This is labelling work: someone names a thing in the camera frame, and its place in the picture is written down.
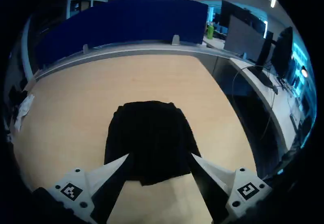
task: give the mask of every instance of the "office desk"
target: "office desk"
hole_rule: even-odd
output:
[[[103,165],[108,126],[127,102],[173,102],[186,116],[202,156],[227,169],[256,171],[240,121],[200,61],[183,55],[98,60],[50,74],[15,136],[14,151],[32,189],[51,187],[75,167]],[[111,223],[211,223],[192,175],[142,187],[127,181]]]
[[[299,124],[301,118],[301,112],[296,106],[295,97],[293,95],[290,96],[290,93],[283,90],[281,87],[278,87],[278,95],[275,95],[272,89],[263,85],[248,69],[241,70],[244,67],[251,66],[251,64],[235,58],[230,58],[229,61],[239,70],[263,101],[272,117],[283,146],[286,148],[286,151],[289,150],[296,136],[294,126],[290,119],[290,113],[294,115],[296,126]],[[273,74],[270,73],[269,77],[274,85],[280,85],[276,82]]]
[[[213,49],[224,49],[225,40],[219,38],[208,39],[206,36],[202,40]]]

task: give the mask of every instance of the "white desk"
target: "white desk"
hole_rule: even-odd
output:
[[[225,41],[219,38],[208,39],[206,36],[202,39],[207,45],[214,49],[224,49]]]
[[[242,70],[247,66],[251,66],[251,64],[234,58],[230,58],[229,61],[234,68],[239,70],[239,72],[248,81],[248,83],[263,101],[277,128],[281,142],[284,144],[286,149],[289,150],[296,136],[293,123],[290,119],[290,113],[294,115],[296,126],[298,126],[301,118],[301,112],[296,106],[295,97],[293,95],[290,96],[290,94],[281,87],[278,87],[278,95],[275,95],[272,89],[263,85],[260,80],[248,69]],[[279,85],[275,80],[275,76],[273,74],[269,75],[272,83],[274,85]]]

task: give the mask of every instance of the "white cloth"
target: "white cloth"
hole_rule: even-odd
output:
[[[20,131],[22,117],[27,115],[27,113],[29,112],[30,106],[32,105],[34,98],[35,96],[33,94],[30,94],[19,106],[19,112],[15,122],[15,128],[18,131]]]

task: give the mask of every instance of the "blue light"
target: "blue light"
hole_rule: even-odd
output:
[[[301,90],[299,89],[299,87],[296,88],[296,93],[298,96],[301,94]]]

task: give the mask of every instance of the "window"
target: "window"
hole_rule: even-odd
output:
[[[70,17],[90,8],[90,0],[71,0]]]
[[[93,6],[101,5],[101,4],[104,4],[104,3],[106,3],[106,2],[94,0],[94,5]]]

